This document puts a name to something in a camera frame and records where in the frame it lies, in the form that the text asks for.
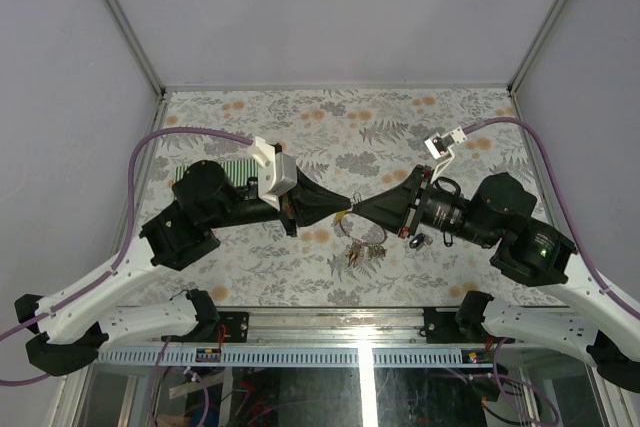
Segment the large metal keyring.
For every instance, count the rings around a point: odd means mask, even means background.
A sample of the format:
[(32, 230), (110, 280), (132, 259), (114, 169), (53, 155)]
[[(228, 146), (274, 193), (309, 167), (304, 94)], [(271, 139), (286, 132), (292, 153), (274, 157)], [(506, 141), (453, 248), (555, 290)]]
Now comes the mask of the large metal keyring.
[(351, 241), (346, 252), (347, 265), (351, 268), (357, 267), (365, 260), (383, 260), (386, 258), (387, 254), (387, 249), (384, 246), (388, 239), (387, 231), (379, 225), (374, 224), (374, 226), (380, 231), (380, 236), (376, 239), (370, 238), (369, 240), (362, 237), (356, 237), (351, 230), (345, 227), (345, 218), (348, 216), (356, 216), (353, 208), (360, 201), (362, 201), (361, 194), (359, 192), (354, 193), (351, 200), (351, 208), (349, 210), (343, 210), (348, 211), (348, 214), (339, 224), (334, 222), (339, 227), (341, 233)]

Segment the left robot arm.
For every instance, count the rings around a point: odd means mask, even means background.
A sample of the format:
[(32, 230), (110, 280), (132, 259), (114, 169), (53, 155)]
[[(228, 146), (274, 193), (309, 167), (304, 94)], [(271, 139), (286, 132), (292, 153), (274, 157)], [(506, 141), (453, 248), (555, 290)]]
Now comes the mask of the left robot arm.
[(205, 290), (191, 288), (163, 304), (127, 306), (135, 291), (170, 277), (219, 248), (220, 228), (279, 221), (287, 235), (350, 208), (350, 200), (296, 172), (294, 184), (270, 205), (258, 196), (258, 178), (235, 187), (223, 166), (198, 161), (173, 187), (174, 200), (146, 222), (113, 258), (50, 296), (25, 294), (16, 316), (33, 336), (29, 363), (59, 377), (94, 362), (114, 347), (154, 338), (212, 341), (220, 315)]

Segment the key with yellow tag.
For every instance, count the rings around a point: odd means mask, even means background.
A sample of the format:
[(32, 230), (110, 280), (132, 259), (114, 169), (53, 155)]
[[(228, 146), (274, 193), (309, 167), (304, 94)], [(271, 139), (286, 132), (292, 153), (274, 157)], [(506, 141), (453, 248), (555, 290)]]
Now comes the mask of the key with yellow tag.
[(348, 211), (341, 211), (335, 215), (334, 222), (339, 224), (342, 219), (348, 214)]

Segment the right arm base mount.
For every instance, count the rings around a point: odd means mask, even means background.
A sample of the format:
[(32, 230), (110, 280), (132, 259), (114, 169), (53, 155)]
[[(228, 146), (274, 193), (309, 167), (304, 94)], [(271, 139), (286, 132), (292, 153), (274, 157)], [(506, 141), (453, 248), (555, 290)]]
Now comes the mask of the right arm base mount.
[(455, 320), (456, 309), (423, 307), (423, 325), (418, 331), (418, 335), (425, 339), (427, 344), (462, 344), (470, 343), (471, 340), (465, 336)]

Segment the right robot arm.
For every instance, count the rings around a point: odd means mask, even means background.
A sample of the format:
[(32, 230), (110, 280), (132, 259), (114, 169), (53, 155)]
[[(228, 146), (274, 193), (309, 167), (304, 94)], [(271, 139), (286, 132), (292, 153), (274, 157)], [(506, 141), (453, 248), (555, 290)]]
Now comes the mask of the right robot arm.
[(471, 198), (449, 178), (416, 167), (399, 186), (356, 203), (355, 214), (401, 238), (419, 226), (442, 233), (445, 245), (460, 239), (492, 250), (500, 274), (537, 288), (571, 307), (577, 319), (553, 318), (468, 292), (455, 314), (467, 341), (513, 338), (564, 353), (596, 369), (610, 383), (639, 390), (639, 322), (597, 286), (575, 244), (533, 218), (536, 197), (507, 173), (486, 177)]

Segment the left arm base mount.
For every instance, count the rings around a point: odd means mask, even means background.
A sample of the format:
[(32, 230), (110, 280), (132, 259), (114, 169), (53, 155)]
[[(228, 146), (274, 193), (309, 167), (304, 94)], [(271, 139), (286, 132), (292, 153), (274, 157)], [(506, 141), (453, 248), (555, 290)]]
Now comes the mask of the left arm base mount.
[(249, 333), (250, 314), (244, 311), (225, 311), (220, 314), (214, 328), (213, 340), (220, 344), (246, 343)]

